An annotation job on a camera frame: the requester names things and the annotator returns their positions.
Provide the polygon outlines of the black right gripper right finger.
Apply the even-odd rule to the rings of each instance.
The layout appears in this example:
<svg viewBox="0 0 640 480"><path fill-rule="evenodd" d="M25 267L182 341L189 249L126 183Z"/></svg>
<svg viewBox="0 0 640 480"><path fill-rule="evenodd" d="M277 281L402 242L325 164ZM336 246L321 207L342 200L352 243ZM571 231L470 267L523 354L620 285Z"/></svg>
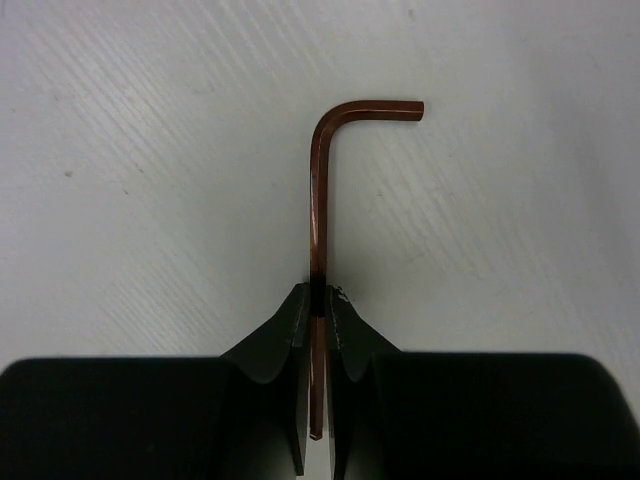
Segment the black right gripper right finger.
<svg viewBox="0 0 640 480"><path fill-rule="evenodd" d="M639 426L572 353L409 352L325 294L336 479L635 479Z"/></svg>

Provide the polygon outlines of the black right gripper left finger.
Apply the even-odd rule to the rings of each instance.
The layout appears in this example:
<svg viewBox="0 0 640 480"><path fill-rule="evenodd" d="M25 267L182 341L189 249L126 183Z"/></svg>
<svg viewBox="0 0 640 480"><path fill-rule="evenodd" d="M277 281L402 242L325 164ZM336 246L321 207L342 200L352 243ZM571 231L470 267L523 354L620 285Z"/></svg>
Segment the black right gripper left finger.
<svg viewBox="0 0 640 480"><path fill-rule="evenodd" d="M49 357L1 375L5 479L293 479L306 454L310 288L230 350Z"/></svg>

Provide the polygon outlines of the large brown hex key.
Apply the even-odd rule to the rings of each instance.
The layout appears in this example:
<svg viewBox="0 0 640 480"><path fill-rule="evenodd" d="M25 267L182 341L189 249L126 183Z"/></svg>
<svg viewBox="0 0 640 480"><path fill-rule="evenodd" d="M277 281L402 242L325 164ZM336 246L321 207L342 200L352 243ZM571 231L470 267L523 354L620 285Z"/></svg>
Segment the large brown hex key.
<svg viewBox="0 0 640 480"><path fill-rule="evenodd" d="M311 360L309 437L320 440L324 429L326 363L325 290L328 259L328 185L331 141L344 125L359 121L418 122L425 103L408 100L356 100L326 112L317 123L310 147L310 301Z"/></svg>

